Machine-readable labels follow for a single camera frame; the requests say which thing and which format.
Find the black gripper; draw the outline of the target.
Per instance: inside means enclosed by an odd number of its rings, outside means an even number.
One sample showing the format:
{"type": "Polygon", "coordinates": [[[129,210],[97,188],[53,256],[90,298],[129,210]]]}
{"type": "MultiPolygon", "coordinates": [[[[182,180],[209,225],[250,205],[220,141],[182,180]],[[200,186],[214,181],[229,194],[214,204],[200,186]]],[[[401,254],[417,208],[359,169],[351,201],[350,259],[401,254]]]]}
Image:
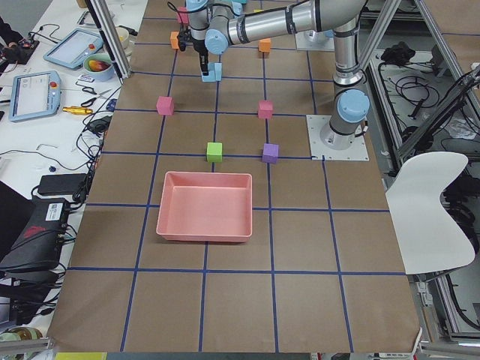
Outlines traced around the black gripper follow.
{"type": "Polygon", "coordinates": [[[191,34],[187,25],[181,25],[177,35],[178,47],[181,52],[186,50],[187,44],[192,44],[195,51],[199,53],[199,65],[204,77],[209,75],[209,56],[204,40],[197,40],[191,34]]]}

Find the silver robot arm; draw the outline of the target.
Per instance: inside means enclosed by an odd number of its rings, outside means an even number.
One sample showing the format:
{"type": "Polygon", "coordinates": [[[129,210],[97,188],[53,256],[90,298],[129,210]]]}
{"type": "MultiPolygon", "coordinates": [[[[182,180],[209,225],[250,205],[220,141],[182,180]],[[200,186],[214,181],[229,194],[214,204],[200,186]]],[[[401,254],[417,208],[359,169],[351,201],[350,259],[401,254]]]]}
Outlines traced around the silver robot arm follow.
{"type": "Polygon", "coordinates": [[[215,74],[209,55],[223,55],[233,45],[299,32],[332,31],[337,86],[334,112],[319,132],[330,149],[346,150],[356,138],[359,125],[370,108],[368,96],[356,88],[362,81],[357,58],[359,17],[362,1],[301,1],[256,13],[244,13],[234,1],[186,1],[181,9],[169,4],[181,22],[177,36],[180,50],[192,44],[199,55],[201,74],[211,80],[215,74]]]}

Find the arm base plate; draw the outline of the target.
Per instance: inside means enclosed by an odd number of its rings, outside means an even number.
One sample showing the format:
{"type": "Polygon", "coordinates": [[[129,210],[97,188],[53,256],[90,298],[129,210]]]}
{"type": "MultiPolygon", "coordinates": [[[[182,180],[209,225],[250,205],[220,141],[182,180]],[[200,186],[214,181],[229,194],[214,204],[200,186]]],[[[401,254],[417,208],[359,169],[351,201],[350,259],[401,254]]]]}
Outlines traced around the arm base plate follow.
{"type": "Polygon", "coordinates": [[[302,31],[295,35],[297,50],[334,52],[334,33],[332,30],[316,32],[302,31]]]}
{"type": "Polygon", "coordinates": [[[306,115],[310,157],[316,161],[369,161],[365,133],[358,124],[350,135],[335,133],[330,115],[306,115]]]}

